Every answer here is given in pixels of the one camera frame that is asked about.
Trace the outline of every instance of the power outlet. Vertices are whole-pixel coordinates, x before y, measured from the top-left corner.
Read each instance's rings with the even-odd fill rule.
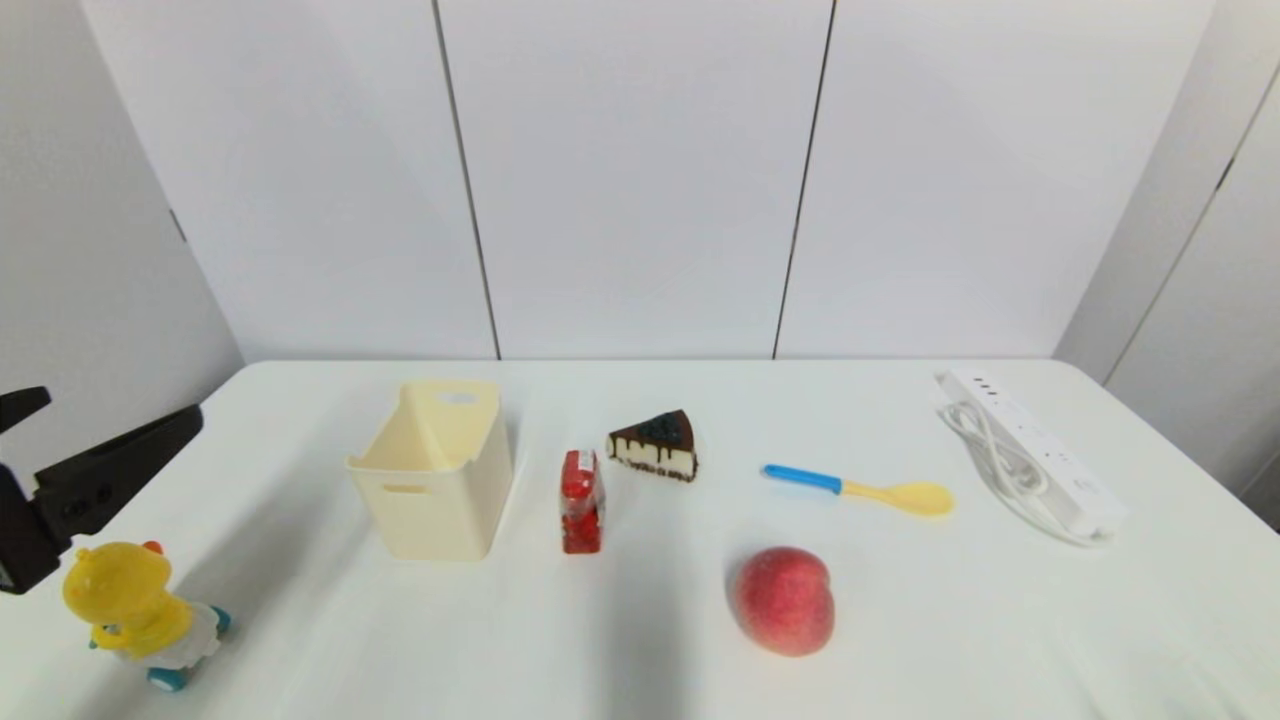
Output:
[[[987,416],[991,433],[1036,461],[1048,480],[1039,500],[1073,534],[1115,534],[1129,510],[1060,439],[1044,429],[989,374],[957,369],[938,378],[952,402],[968,402]]]

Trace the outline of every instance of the blueberry topping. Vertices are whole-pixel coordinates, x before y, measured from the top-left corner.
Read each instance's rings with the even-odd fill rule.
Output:
[[[680,430],[680,423],[676,420],[675,413],[658,415],[653,420],[640,423],[636,427],[636,434],[644,439],[662,445],[681,445],[685,441],[685,433]]]

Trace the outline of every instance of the peach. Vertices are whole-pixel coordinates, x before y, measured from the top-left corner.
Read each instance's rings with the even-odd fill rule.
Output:
[[[831,575],[822,560],[795,547],[758,552],[733,580],[732,603],[748,637],[799,657],[818,652],[836,626]]]

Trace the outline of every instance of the cake slice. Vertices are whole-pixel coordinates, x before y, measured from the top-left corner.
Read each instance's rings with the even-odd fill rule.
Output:
[[[609,433],[609,457],[636,470],[694,482],[698,456],[694,427],[684,410],[663,413],[652,420]]]

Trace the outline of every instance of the white table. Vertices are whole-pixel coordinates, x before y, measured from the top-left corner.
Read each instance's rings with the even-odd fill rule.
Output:
[[[188,689],[160,693],[86,648],[60,601],[64,566],[0,597],[0,715],[1280,717],[1275,534],[1082,373],[964,364],[1132,507],[1114,548],[1059,544],[989,495],[934,415],[947,361],[253,365],[81,543],[160,541],[173,587],[236,616],[223,651]],[[392,560],[343,469],[397,384],[421,377],[504,391],[516,482],[479,564]],[[676,407],[694,421],[698,480],[607,464],[604,551],[564,556],[564,451]],[[936,480],[957,509],[922,520],[765,479],[765,462]],[[772,544],[831,569],[836,634],[808,659],[751,644],[726,603],[733,565]]]

